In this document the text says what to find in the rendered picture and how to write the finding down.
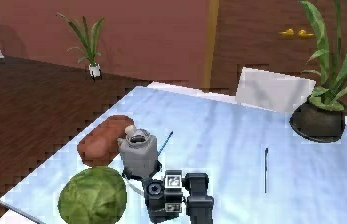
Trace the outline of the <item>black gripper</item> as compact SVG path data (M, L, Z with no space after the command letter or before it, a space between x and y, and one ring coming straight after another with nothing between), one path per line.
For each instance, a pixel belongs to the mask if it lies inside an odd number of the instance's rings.
M152 223L161 223L164 221L165 200L164 200L164 185L161 180L153 180L162 168L159 160L150 161L148 163L148 175L150 178L143 186L137 187L135 182L143 183L143 178L134 176L132 172L125 167L122 171L122 177L125 179L128 186L140 196L144 195L145 205L148 210L149 219Z

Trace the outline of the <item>blue pen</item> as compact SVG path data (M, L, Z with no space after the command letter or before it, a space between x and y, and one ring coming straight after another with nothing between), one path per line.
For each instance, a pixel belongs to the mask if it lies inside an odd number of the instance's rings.
M162 146L160 147L160 149L157 150L157 155L158 155L158 156L159 156L159 155L163 152L163 150L165 149L165 147L166 147L166 145L168 144L168 142L169 142L170 138L172 137L173 133L174 133L173 131L171 131L171 132L169 133L168 137L165 139L165 141L164 141L164 143L162 144Z

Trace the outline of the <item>green cabbage head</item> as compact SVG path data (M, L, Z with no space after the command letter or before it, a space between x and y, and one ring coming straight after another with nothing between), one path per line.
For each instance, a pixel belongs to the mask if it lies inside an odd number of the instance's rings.
M61 190L57 208L67 224L116 224L127 204L125 182L107 166L85 169Z

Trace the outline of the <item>brown bread loaf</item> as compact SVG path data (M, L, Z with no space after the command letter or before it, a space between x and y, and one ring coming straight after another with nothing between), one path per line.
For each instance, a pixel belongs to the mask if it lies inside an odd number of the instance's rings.
M125 115L108 117L77 145L82 162L89 167L108 166L119 154L118 138L125 137L125 128L133 125Z

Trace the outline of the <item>house plant in white pot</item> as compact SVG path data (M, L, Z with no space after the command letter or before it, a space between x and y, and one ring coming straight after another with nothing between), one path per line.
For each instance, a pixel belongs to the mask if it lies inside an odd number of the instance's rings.
M96 81L96 79L102 79L101 66L97 62L96 57L101 55L101 53L98 51L98 41L105 19L102 18L95 22L91 27L88 27L85 16L82 17L82 22L79 22L77 19L69 19L60 12L58 12L58 15L65 20L81 43L81 46L73 47L82 53L82 56L78 59L78 62L82 62L83 60L88 61L88 72L93 81Z

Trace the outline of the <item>white chair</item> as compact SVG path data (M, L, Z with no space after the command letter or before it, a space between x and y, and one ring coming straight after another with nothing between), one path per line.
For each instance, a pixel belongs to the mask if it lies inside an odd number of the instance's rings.
M236 102L276 112L292 113L314 89L311 79L243 67Z

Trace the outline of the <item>brown wooden door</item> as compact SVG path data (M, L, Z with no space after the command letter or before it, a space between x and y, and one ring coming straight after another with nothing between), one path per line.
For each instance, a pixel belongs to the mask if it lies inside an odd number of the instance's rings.
M211 75L212 91L235 95L242 67L257 68L314 79L300 73L320 70L318 60L306 64L316 50L315 38L298 38L297 32L312 33L300 0L220 0ZM308 0L324 18L330 48L336 47L333 0ZM342 58L347 52L347 0L340 0L342 12ZM293 29L295 36L279 32ZM347 106L347 95L341 98Z

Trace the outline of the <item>house plant in black pot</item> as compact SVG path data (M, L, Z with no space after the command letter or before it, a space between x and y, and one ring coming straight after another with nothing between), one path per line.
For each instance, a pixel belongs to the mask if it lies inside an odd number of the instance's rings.
M306 101L298 106L289 119L291 128L310 141L331 143L341 139L346 123L346 105L340 98L347 94L347 52L342 56L342 7L340 0L333 0L336 22L336 48L330 49L325 21L318 8L308 0L300 4L314 31L316 51L308 61L317 59L320 70L303 70L320 76Z

